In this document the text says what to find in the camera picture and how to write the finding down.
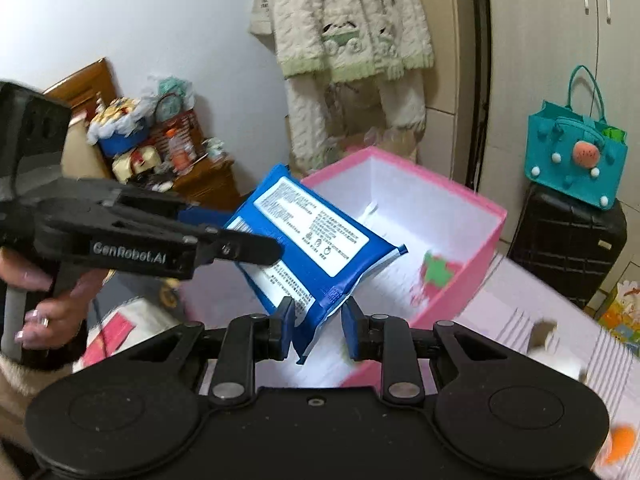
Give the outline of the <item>person left hand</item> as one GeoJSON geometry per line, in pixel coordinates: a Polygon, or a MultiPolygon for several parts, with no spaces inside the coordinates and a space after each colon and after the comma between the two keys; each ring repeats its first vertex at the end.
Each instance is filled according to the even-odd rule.
{"type": "MultiPolygon", "coordinates": [[[[25,313],[25,322],[14,340],[29,350],[61,348],[68,344],[85,321],[90,302],[96,298],[107,270],[93,269],[79,278],[73,289],[43,299],[25,313]]],[[[52,278],[17,252],[1,249],[1,279],[28,292],[47,292],[52,278]]]]}

